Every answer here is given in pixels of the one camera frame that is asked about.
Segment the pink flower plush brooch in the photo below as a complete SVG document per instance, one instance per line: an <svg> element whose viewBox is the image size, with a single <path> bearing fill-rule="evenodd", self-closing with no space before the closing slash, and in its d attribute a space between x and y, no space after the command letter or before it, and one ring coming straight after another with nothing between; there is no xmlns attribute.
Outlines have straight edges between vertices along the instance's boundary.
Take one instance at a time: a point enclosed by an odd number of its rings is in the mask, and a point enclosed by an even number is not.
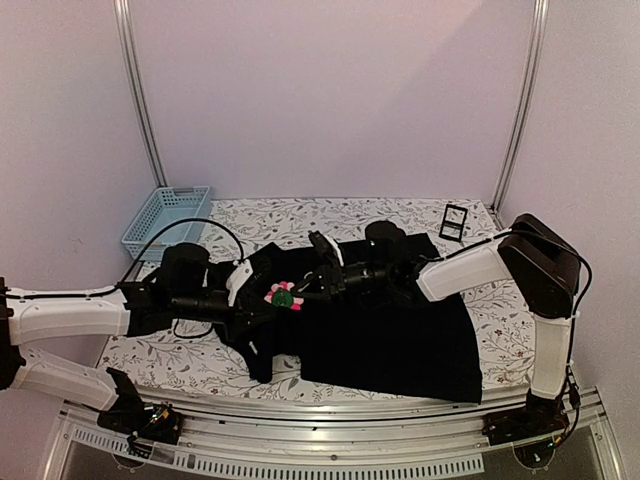
<svg viewBox="0 0 640 480"><path fill-rule="evenodd" d="M292 311L301 311L304 299L292 293L295 284L281 281L271 285L270 290L264 296L264 300L278 308L286 308Z"/></svg>

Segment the black t-shirt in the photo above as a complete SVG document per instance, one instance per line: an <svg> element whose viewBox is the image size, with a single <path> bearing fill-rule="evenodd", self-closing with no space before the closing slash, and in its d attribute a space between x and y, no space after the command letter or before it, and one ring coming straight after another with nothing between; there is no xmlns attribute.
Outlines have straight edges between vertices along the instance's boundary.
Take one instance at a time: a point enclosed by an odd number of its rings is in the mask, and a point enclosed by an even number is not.
<svg viewBox="0 0 640 480"><path fill-rule="evenodd" d="M228 345L260 383L274 379L275 356L289 355L308 382L464 403L482 398L476 334L460 296L414 308L394 305L384 290L338 303L307 300Z"/></svg>

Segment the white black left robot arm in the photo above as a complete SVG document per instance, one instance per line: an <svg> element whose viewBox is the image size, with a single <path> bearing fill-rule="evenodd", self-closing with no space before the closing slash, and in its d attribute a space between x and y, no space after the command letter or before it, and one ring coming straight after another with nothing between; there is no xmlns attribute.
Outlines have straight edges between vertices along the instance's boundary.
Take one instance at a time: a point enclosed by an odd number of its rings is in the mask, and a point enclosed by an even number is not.
<svg viewBox="0 0 640 480"><path fill-rule="evenodd" d="M128 375L97 369L28 348L36 340L116 335L139 337L166 330L176 320L206 322L232 343L275 317L275 308L252 291L255 270L247 259L229 269L193 243L167 248L141 281L102 291L29 292L1 289L1 387L30 389L73 401L98 413L100 427L146 441L177 444L183 416L167 403L146 403Z"/></svg>

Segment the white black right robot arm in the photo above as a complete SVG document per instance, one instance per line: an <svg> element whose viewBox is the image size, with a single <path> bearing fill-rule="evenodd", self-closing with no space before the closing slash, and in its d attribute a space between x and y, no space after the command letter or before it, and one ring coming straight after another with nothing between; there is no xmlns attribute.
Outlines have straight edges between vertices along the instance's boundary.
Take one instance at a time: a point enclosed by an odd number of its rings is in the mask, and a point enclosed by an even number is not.
<svg viewBox="0 0 640 480"><path fill-rule="evenodd" d="M578 421L568 417L563 400L579 407L571 355L578 306L589 288L579 277L588 265L539 219L522 214L492 237L435 257L411 253L406 233L387 220L366 226L362 261L347 262L343 248L318 231L309 239L322 262L291 288L297 298L334 302L383 289L409 307L514 281L535 322L533 376L524 406L485 415L482 432L492 445L544 437L545 452L571 436Z"/></svg>

